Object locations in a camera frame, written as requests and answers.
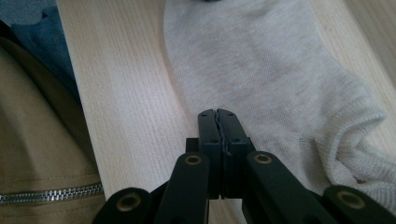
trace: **blue fabric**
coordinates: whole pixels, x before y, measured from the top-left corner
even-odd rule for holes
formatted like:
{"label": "blue fabric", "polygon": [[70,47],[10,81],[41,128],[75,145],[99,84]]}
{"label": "blue fabric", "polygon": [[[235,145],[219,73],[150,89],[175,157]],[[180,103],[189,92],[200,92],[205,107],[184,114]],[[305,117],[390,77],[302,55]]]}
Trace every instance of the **blue fabric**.
{"label": "blue fabric", "polygon": [[11,25],[22,45],[55,75],[80,103],[76,79],[57,7],[43,10],[43,19],[31,25]]}

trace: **khaki fabric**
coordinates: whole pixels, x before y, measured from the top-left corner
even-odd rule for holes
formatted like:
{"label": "khaki fabric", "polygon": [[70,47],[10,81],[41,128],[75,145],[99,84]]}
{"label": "khaki fabric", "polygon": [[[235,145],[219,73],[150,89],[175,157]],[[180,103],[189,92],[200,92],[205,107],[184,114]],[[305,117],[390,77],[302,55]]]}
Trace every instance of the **khaki fabric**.
{"label": "khaki fabric", "polygon": [[[33,56],[0,38],[0,194],[100,182],[81,107]],[[0,223],[90,223],[105,196],[0,205]]]}

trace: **wooden surface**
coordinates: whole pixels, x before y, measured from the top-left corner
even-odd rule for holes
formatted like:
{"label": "wooden surface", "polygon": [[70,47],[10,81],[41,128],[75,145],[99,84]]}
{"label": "wooden surface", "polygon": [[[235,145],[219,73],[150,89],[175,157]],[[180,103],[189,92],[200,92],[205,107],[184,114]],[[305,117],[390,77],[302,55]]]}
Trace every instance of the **wooden surface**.
{"label": "wooden surface", "polygon": [[[369,141],[396,155],[396,2],[309,3],[329,51],[388,114]],[[157,188],[185,138],[197,134],[167,66],[164,1],[58,0],[58,6],[106,196],[131,186]],[[168,139],[170,133],[179,138]],[[233,202],[212,205],[210,223],[244,222]]]}

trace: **zipper teeth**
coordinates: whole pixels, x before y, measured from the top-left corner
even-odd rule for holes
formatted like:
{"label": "zipper teeth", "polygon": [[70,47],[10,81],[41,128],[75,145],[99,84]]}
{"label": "zipper teeth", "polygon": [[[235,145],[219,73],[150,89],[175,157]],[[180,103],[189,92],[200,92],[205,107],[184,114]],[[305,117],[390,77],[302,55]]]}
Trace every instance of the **zipper teeth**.
{"label": "zipper teeth", "polygon": [[103,193],[101,183],[70,189],[53,189],[15,194],[0,194],[0,205],[50,203],[95,196]]}

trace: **gray sock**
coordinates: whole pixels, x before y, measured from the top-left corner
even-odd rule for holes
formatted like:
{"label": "gray sock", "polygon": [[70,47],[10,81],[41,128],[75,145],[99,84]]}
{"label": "gray sock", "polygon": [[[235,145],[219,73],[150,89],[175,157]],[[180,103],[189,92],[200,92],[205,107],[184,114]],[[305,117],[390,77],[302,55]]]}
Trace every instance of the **gray sock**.
{"label": "gray sock", "polygon": [[164,37],[191,116],[231,110],[306,188],[350,186],[396,214],[396,162],[364,140],[384,115],[324,48],[305,1],[168,0]]}

